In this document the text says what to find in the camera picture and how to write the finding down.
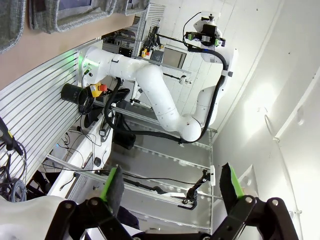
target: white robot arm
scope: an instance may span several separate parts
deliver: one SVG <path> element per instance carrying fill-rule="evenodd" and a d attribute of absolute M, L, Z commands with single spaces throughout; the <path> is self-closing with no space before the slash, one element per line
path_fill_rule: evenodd
<path fill-rule="evenodd" d="M 216 31 L 213 32 L 213 35 L 212 32 L 209 34 L 199 33 L 199 35 L 197 35 L 197 33 L 187 32 L 189 35 L 192 34 L 193 39 L 189 37 L 191 40 L 197 40 L 197 38 L 204 39 L 204 41 L 200 40 L 201 48 L 196 50 L 201 53 L 202 58 L 206 62 L 211 62 L 213 64 L 221 63 L 219 58 L 210 54 L 210 51 L 212 51 L 223 56 L 222 58 L 225 60 L 225 70 L 221 73 L 221 75 L 224 76 L 224 82 L 220 86 L 215 99 L 215 106 L 209 121 L 209 125 L 211 125 L 217 116 L 219 100 L 228 88 L 228 79 L 229 77 L 232 77 L 235 62 L 238 57 L 238 51 L 235 48 L 222 46 L 224 45 L 224 40 L 221 38 L 221 33 L 214 24 L 213 17 L 201 19 L 195 23 L 194 26 L 197 32 L 200 32 L 200 29 L 205 29 L 205 27 L 208 31 L 216 29 Z M 210 43 L 212 42 L 210 34 L 211 36 L 219 35 L 218 37 L 213 38 L 222 40 L 220 42 L 215 40 L 214 45 L 210 45 L 212 44 Z M 106 76 L 137 81 L 138 85 L 149 99 L 154 113 L 163 129 L 168 132 L 179 132 L 180 136 L 188 142 L 199 139 L 202 128 L 205 126 L 210 110 L 211 99 L 213 98 L 216 86 L 211 86 L 200 91 L 197 98 L 196 110 L 193 115 L 185 114 L 181 116 L 178 113 L 172 96 L 163 80 L 163 72 L 157 65 L 148 63 L 144 60 L 133 59 L 121 54 L 114 54 L 96 47 L 91 47 L 87 51 L 86 57 L 82 62 L 83 72 L 87 69 L 90 69 L 90 72 L 92 73 L 92 77 L 86 77 L 86 82 L 90 84 L 97 83 Z"/>

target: cable bundle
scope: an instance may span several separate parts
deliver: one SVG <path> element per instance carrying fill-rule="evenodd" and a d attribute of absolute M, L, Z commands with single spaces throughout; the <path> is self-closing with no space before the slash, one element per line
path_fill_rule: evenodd
<path fill-rule="evenodd" d="M 22 177 L 25 174 L 25 180 L 27 180 L 27 152 L 25 147 L 17 141 L 17 143 L 23 149 L 23 170 L 22 173 L 18 178 L 12 179 L 10 175 L 10 166 L 11 166 L 11 157 L 12 155 L 8 155 L 8 160 L 6 161 L 5 166 L 0 167 L 0 179 L 3 179 L 2 183 L 0 183 L 0 195 L 10 202 L 17 202 L 16 199 L 18 198 L 18 202 L 24 202 L 27 200 L 27 189 L 22 181 Z"/>

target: slotted wall panel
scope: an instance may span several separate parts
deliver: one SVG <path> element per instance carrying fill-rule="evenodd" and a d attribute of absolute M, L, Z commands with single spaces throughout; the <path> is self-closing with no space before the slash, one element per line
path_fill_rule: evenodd
<path fill-rule="evenodd" d="M 0 116 L 15 139 L 26 148 L 27 181 L 60 135 L 79 116 L 78 106 L 60 97 L 64 84 L 78 84 L 78 62 L 78 51 L 70 50 L 0 91 Z M 0 166 L 6 164 L 6 152 L 5 146 L 0 148 Z M 23 159 L 14 153 L 11 177 L 18 176 L 23 168 Z"/>

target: yellow object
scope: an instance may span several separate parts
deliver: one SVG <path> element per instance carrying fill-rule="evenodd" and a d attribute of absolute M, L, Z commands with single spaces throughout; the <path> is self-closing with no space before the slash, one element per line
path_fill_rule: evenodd
<path fill-rule="evenodd" d="M 91 90 L 91 93 L 92 93 L 92 97 L 96 98 L 96 97 L 99 97 L 101 95 L 101 93 L 103 91 L 101 91 L 100 89 L 100 86 L 105 86 L 105 85 L 102 85 L 101 82 L 98 82 L 96 84 L 91 84 L 89 87 L 90 87 L 90 90 Z"/>
<path fill-rule="evenodd" d="M 145 48 L 142 53 L 141 53 L 141 57 L 145 57 L 147 55 L 147 49 Z"/>

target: white ceiling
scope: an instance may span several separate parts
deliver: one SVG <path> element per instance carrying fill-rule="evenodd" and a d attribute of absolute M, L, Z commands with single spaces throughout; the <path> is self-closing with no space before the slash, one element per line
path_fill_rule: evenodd
<path fill-rule="evenodd" d="M 221 131 L 230 116 L 241 93 L 255 70 L 257 62 L 272 30 L 272 23 L 279 8 L 280 0 L 151 0 L 153 3 L 166 5 L 160 23 L 160 33 L 182 39 L 183 26 L 194 14 L 201 11 L 221 13 L 217 20 L 218 28 L 229 46 L 238 48 L 239 59 L 232 83 L 219 103 L 218 114 L 212 128 Z M 195 17 L 186 25 L 185 31 L 194 31 Z M 161 43 L 185 48 L 175 41 L 161 39 Z M 201 89 L 216 84 L 220 77 L 220 64 L 204 62 L 200 54 L 188 53 L 182 67 L 191 72 L 192 85 L 181 86 L 172 78 L 164 80 L 172 94 L 177 109 L 181 114 L 193 113 Z M 181 72 L 163 69 L 180 77 Z"/>

